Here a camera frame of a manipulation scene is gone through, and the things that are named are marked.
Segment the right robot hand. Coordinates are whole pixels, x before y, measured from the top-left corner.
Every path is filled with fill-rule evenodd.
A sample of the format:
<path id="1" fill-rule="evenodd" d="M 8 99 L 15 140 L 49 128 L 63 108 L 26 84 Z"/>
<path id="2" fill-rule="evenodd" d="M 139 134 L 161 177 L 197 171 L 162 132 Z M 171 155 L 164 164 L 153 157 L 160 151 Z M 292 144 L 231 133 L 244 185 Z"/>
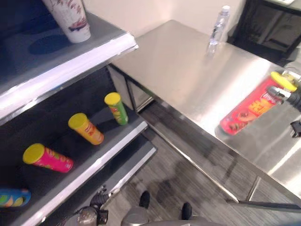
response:
<path id="1" fill-rule="evenodd" d="M 271 72 L 271 78 L 281 86 L 271 86 L 268 93 L 282 101 L 287 101 L 298 111 L 301 110 L 301 75 L 285 70 L 282 74 Z"/>

